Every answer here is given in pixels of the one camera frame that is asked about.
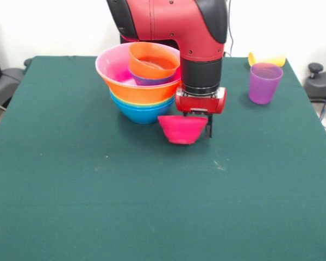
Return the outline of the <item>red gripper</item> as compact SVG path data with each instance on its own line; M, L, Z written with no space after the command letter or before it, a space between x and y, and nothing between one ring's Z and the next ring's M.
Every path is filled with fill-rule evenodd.
M205 136L212 138L213 114L221 114L227 99L227 91L224 87L219 87L216 93L211 96L192 96L184 92L182 88L177 88L175 93L175 104L177 110L186 113L207 114L208 122L205 126Z

